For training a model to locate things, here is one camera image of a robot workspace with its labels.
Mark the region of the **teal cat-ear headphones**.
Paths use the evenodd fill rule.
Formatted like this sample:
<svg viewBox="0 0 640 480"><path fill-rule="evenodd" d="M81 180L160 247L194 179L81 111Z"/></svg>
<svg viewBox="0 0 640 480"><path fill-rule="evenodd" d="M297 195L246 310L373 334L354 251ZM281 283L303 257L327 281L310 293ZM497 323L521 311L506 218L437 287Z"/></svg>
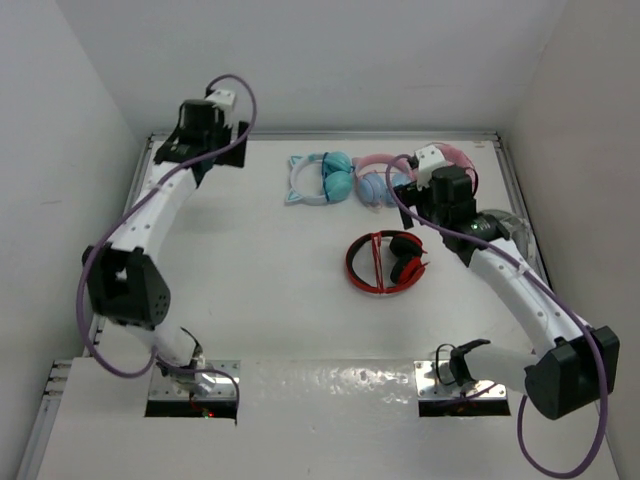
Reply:
<svg viewBox="0 0 640 480"><path fill-rule="evenodd" d="M346 200L354 187L354 167L351 158L341 151L311 153L309 155L291 155L289 190L285 197L286 205L304 204L322 206L336 204ZM309 167L319 169L319 193L306 195L298 188L298 177Z"/></svg>

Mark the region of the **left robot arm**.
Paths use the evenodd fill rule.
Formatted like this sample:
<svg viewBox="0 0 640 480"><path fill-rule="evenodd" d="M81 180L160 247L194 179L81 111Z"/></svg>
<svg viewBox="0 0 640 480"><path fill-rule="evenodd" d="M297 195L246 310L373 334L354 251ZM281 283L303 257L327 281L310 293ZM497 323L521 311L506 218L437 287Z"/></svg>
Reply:
<svg viewBox="0 0 640 480"><path fill-rule="evenodd" d="M171 292L156 262L179 209L212 167L244 165L249 125L231 122L234 104L229 90L182 103L177 125L150 161L130 213L102 246L87 249L83 258L93 311L136 337L155 362L172 369L195 368L201 347L170 319Z"/></svg>

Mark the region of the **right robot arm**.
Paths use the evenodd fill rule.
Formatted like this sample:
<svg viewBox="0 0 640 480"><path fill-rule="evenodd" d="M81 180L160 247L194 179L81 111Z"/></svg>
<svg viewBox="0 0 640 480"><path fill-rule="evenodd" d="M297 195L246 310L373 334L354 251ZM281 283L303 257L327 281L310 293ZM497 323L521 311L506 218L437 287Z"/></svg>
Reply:
<svg viewBox="0 0 640 480"><path fill-rule="evenodd" d="M594 328L551 291L527 262L526 222L503 210L480 211L460 167L435 169L427 185L393 189L403 225L438 231L445 247L495 292L533 345L530 354L485 339L455 347L444 377L459 387L479 379L519 391L550 420L603 403L615 385L620 349L609 327Z"/></svg>

